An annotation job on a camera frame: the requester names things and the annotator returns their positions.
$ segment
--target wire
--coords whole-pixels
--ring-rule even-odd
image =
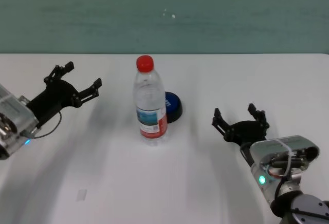
[[[293,151],[291,150],[291,148],[285,144],[284,142],[280,141],[279,139],[276,139],[275,141],[277,141],[278,143],[280,143],[283,147],[286,147],[286,149],[288,150],[288,165],[286,168],[286,172],[284,173],[283,176],[287,177],[288,173],[291,170],[291,156],[293,155]]]
[[[57,125],[55,126],[55,128],[53,130],[51,130],[50,132],[48,132],[48,133],[46,133],[44,135],[38,136],[38,137],[31,137],[31,138],[27,137],[27,138],[29,138],[29,139],[37,139],[37,138],[43,138],[43,137],[46,137],[46,136],[52,134],[57,129],[57,127],[60,125],[60,123],[62,121],[62,113],[60,111],[58,113],[60,115],[60,119],[59,119]]]
[[[281,186],[283,185],[284,182],[288,181],[288,174],[291,171],[291,156],[293,155],[293,151],[291,150],[291,148],[285,144],[284,142],[280,141],[279,139],[276,139],[275,141],[277,141],[278,143],[280,143],[283,147],[286,147],[286,149],[288,150],[288,165],[286,168],[286,172],[284,173],[283,177],[281,178],[277,188],[276,188],[276,192],[274,194],[274,199],[276,200],[278,195],[279,195],[279,191]]]

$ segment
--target teal wall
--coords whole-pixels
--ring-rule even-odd
[[[0,52],[328,53],[329,0],[0,0]]]

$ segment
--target white table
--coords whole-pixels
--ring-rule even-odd
[[[166,144],[141,142],[133,105],[136,55],[0,55],[0,83],[32,99],[55,64],[78,90],[101,77],[100,97],[62,111],[52,135],[0,162],[0,219],[14,224],[279,223],[237,145],[211,126],[265,110],[267,138],[299,134],[321,149],[302,190],[329,200],[329,57],[323,54],[154,55],[166,90],[184,104]],[[51,130],[58,117],[39,133]]]

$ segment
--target plastic bottle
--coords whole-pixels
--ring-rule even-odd
[[[166,93],[152,57],[140,56],[134,83],[134,101],[140,133],[149,145],[157,145],[167,131]]]

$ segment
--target round blue cap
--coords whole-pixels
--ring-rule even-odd
[[[183,112],[180,99],[174,93],[166,92],[166,110],[168,123],[178,120]]]

